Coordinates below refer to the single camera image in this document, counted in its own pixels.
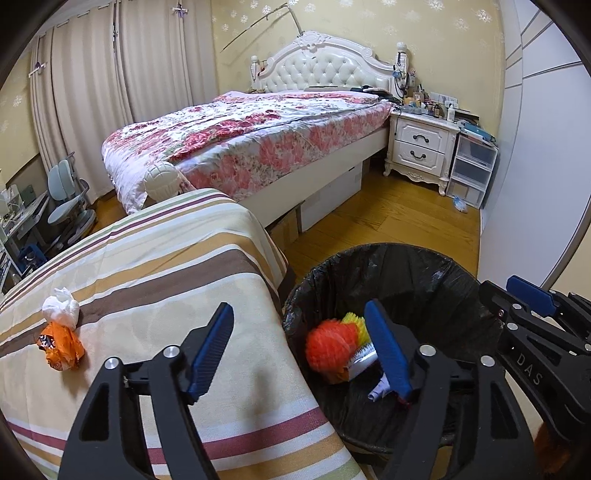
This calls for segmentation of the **floral bed cover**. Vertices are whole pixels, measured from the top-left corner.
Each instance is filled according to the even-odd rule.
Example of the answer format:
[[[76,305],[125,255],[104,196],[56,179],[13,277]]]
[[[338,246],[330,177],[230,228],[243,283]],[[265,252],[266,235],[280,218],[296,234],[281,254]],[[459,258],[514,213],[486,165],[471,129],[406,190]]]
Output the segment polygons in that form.
[[[180,190],[214,188],[243,200],[385,125],[391,102],[355,91],[230,91],[211,103],[124,126],[102,144],[124,210],[148,198],[147,170],[169,163]]]

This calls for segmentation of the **yellow foam net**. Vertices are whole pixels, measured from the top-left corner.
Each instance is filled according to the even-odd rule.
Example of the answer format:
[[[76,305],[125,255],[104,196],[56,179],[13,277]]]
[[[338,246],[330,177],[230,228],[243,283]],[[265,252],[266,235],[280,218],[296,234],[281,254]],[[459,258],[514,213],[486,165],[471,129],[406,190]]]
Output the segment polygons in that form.
[[[358,347],[363,347],[370,343],[370,334],[366,326],[365,318],[356,315],[353,312],[346,313],[342,318],[342,324],[351,324],[356,326],[358,332]]]

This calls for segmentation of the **white crumpled tissue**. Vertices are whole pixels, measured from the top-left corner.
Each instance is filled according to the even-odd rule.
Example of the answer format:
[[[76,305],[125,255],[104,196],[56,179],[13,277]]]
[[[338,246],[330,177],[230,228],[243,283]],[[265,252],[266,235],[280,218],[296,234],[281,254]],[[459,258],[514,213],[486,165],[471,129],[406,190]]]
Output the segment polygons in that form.
[[[74,331],[79,320],[80,305],[67,288],[55,288],[42,304],[44,319]]]

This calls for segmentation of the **translucent plastic drawer unit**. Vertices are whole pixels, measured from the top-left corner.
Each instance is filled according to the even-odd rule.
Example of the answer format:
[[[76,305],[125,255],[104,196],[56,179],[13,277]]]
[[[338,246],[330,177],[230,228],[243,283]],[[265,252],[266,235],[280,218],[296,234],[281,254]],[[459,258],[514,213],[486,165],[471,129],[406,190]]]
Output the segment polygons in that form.
[[[499,150],[471,132],[457,137],[446,194],[480,209],[492,180]]]

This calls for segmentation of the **study desk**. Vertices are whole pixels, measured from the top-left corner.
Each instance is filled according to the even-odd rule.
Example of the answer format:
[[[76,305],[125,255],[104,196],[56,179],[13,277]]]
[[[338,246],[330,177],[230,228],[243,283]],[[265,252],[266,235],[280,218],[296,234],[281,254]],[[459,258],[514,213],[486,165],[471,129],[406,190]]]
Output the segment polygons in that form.
[[[6,290],[11,275],[23,278],[24,270],[17,263],[19,252],[27,244],[40,250],[47,248],[38,225],[49,205],[50,197],[45,191],[25,207],[20,195],[7,200],[8,191],[1,193],[1,289]]]

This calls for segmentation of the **white storage box under bed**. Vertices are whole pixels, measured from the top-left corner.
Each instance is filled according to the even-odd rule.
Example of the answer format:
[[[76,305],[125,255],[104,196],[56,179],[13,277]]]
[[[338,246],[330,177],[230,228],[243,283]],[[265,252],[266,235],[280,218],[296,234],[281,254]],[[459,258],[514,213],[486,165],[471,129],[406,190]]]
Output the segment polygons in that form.
[[[363,164],[349,168],[301,203],[301,231],[305,232],[356,195],[362,188]]]

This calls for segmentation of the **orange crumpled wrapper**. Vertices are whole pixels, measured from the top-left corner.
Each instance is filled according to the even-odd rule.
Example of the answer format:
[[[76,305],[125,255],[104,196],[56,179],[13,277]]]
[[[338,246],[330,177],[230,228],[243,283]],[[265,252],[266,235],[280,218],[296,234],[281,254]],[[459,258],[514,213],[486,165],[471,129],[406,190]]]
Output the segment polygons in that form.
[[[61,372],[77,369],[85,355],[76,333],[56,322],[45,326],[37,337],[36,345],[44,352],[47,364]]]

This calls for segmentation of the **black lined trash bin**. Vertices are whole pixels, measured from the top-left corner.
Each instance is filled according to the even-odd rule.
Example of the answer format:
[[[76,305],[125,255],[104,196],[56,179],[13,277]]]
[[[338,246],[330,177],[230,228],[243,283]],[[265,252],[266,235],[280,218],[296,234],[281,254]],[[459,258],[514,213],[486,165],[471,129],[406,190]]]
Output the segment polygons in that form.
[[[318,264],[284,304],[283,331],[312,395],[346,446],[389,455],[409,413],[394,393],[372,402],[379,364],[349,382],[332,384],[305,358],[308,332],[322,321],[363,314],[377,299],[390,318],[446,356],[475,362],[496,349],[502,326],[480,302],[480,284],[438,252],[400,243],[353,247]]]

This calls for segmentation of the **white tufted headboard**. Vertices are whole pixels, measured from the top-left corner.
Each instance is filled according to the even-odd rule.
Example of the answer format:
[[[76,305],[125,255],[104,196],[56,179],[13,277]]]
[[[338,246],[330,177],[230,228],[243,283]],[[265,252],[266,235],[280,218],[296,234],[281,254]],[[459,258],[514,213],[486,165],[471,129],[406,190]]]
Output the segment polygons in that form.
[[[396,67],[372,48],[334,35],[305,31],[270,57],[250,58],[250,87],[259,92],[314,89],[383,89],[402,93]]]

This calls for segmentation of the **white nightstand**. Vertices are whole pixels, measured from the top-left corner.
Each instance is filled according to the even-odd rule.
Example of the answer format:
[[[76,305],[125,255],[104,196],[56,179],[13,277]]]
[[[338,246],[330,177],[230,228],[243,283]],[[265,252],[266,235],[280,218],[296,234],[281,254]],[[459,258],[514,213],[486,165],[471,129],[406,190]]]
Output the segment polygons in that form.
[[[412,182],[436,185],[445,196],[459,133],[456,123],[393,110],[384,176],[394,171]]]

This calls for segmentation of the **striped bed sheet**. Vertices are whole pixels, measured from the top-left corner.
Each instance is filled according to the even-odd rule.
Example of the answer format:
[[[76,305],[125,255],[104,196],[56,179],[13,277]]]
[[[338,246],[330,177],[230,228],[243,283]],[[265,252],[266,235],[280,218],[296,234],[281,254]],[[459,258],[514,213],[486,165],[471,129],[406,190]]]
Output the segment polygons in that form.
[[[211,389],[190,407],[223,479],[360,479],[287,346],[280,285],[287,260],[256,216],[202,189],[87,237],[14,287],[1,305],[1,411],[34,473],[57,477],[78,408],[103,362],[148,360],[235,314]],[[85,354],[59,372],[37,346],[58,288],[80,306]]]

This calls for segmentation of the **beige curtains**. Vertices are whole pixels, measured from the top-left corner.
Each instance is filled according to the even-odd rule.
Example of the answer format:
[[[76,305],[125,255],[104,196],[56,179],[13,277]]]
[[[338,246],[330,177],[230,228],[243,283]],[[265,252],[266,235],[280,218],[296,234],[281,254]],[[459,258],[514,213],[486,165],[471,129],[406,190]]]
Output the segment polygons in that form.
[[[109,193],[103,141],[217,95],[211,2],[71,1],[32,42],[32,116],[45,169],[67,154]]]

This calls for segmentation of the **orange foam net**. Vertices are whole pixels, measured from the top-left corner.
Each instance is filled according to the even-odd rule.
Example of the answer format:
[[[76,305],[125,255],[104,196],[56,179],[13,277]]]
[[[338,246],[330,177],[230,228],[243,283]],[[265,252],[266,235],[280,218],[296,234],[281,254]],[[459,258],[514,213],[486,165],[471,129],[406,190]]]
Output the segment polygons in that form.
[[[353,323],[325,320],[308,333],[304,354],[308,365],[329,383],[345,381],[346,366],[358,350],[359,330]]]

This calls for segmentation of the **light blue desk chair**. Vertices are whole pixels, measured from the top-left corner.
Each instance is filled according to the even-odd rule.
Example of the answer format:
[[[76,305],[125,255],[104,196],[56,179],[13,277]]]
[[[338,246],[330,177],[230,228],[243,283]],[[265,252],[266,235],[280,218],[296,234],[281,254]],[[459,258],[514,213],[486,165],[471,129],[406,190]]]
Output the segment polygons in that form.
[[[74,163],[74,153],[71,152],[48,173],[48,191],[56,206],[47,223],[60,229],[50,245],[56,251],[77,243],[90,233],[96,223],[96,213],[87,196],[89,184],[77,175]]]

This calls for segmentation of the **white round bedpost ball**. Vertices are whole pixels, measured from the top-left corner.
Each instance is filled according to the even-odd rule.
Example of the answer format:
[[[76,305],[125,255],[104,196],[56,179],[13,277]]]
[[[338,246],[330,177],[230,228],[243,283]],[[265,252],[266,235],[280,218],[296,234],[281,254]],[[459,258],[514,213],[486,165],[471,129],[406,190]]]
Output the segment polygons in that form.
[[[180,192],[180,177],[169,162],[150,166],[143,176],[143,187],[154,202],[162,202],[177,196]]]

